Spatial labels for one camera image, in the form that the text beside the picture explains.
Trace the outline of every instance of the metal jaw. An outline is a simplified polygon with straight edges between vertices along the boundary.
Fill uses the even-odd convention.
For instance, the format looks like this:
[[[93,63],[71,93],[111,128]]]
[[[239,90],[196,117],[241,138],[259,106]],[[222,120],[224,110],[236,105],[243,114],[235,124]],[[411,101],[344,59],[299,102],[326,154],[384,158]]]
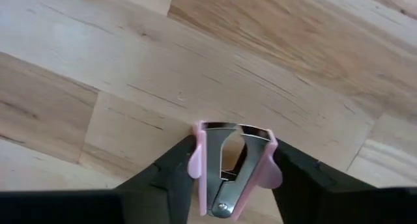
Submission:
[[[199,189],[206,189],[199,191],[200,202],[206,202],[203,206],[200,203],[200,207],[205,207],[205,211],[211,216],[237,219],[255,185],[261,183],[263,187],[276,188],[281,184],[281,171],[272,160],[272,154],[277,147],[276,139],[270,130],[254,126],[226,122],[199,124],[195,133],[197,142],[200,141],[205,146],[200,155],[205,157],[201,158],[201,168],[206,171],[202,171],[201,177],[193,176],[195,171],[190,170],[195,170],[198,163],[190,160],[189,173],[200,178]],[[242,130],[244,148],[234,169],[223,171],[223,147],[229,136],[238,129]],[[207,188],[202,186],[201,183],[204,182],[207,183]]]

